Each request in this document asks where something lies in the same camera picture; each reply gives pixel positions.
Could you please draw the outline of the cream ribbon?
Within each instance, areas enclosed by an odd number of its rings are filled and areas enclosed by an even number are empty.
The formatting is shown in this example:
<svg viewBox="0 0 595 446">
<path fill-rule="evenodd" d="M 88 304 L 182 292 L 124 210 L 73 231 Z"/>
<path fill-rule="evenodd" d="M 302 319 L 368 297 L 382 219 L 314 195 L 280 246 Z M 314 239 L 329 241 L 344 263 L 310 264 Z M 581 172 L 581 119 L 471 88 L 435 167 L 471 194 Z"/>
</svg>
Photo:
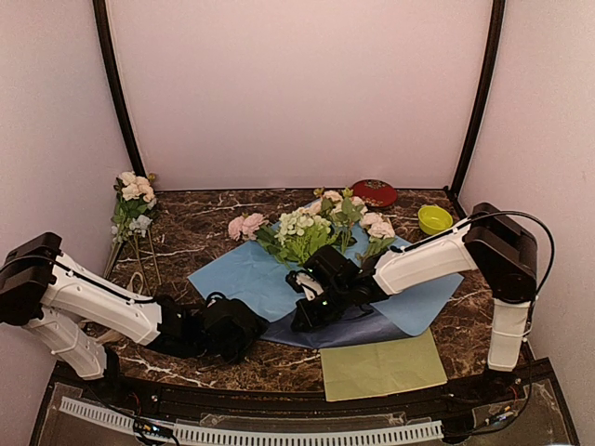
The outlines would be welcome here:
<svg viewBox="0 0 595 446">
<path fill-rule="evenodd" d="M 141 295 L 144 288 L 145 280 L 142 274 L 139 271 L 135 271 L 128 280 L 126 290 L 130 293 Z M 127 335 L 90 319 L 82 319 L 78 322 L 78 327 L 87 335 L 90 335 L 99 345 L 117 343 L 127 339 Z"/>
</svg>

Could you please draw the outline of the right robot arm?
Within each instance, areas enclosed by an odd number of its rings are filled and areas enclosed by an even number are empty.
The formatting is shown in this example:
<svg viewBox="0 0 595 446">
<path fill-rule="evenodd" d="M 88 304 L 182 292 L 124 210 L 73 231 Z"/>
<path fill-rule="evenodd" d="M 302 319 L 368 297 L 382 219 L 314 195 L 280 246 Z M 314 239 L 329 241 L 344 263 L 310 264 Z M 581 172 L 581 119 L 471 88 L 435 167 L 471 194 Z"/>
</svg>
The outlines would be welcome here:
<svg viewBox="0 0 595 446">
<path fill-rule="evenodd" d="M 452 228 L 405 247 L 391 247 L 356 265 L 330 245 L 305 263 L 303 283 L 286 280 L 304 297 L 296 303 L 291 328 L 310 333 L 338 321 L 352 307 L 389 299 L 444 276 L 478 270 L 489 285 L 494 313 L 487 367 L 474 394 L 493 403 L 509 390 L 522 343 L 530 333 L 536 300 L 546 278 L 537 275 L 537 240 L 516 222 L 518 211 L 476 205 Z"/>
</svg>

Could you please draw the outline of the pink rose stem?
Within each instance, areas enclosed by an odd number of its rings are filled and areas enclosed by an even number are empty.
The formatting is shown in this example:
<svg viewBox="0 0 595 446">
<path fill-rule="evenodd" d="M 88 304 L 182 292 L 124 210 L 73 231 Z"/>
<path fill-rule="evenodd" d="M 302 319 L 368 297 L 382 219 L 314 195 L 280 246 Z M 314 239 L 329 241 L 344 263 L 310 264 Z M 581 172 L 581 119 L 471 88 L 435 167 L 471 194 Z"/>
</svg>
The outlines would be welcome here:
<svg viewBox="0 0 595 446">
<path fill-rule="evenodd" d="M 396 234 L 390 220 L 380 213 L 364 214 L 360 226 L 368 235 L 366 250 L 356 256 L 362 265 L 371 257 L 384 254 L 395 242 Z"/>
<path fill-rule="evenodd" d="M 271 222 L 261 213 L 242 214 L 228 224 L 228 235 L 234 241 L 277 242 Z"/>
</svg>

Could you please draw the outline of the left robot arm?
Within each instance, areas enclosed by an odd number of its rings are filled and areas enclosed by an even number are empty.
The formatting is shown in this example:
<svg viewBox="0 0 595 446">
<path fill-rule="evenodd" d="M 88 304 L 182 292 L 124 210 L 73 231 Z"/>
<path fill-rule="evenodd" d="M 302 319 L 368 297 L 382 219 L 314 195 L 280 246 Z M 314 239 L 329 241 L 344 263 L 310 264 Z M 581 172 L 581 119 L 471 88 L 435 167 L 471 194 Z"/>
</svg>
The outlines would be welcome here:
<svg viewBox="0 0 595 446">
<path fill-rule="evenodd" d="M 177 358 L 205 353 L 197 316 L 169 298 L 138 295 L 81 267 L 43 233 L 11 250 L 1 267 L 1 321 L 40 339 L 111 405 L 131 397 L 130 383 L 110 368 L 106 347 L 79 327 L 96 322 L 153 351 Z"/>
</svg>

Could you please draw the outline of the cream rose stem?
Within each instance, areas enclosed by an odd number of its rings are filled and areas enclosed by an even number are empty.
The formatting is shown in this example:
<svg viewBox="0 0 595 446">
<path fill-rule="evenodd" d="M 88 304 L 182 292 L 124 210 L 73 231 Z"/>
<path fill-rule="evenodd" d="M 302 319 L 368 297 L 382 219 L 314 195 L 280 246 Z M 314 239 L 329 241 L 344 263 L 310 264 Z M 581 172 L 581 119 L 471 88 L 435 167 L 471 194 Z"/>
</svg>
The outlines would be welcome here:
<svg viewBox="0 0 595 446">
<path fill-rule="evenodd" d="M 365 201 L 356 196 L 351 188 L 341 191 L 319 188 L 314 190 L 314 196 L 316 201 L 308 207 L 308 211 L 331 222 L 337 233 L 335 245 L 344 254 L 354 244 L 352 230 L 355 224 L 367 213 Z"/>
</svg>

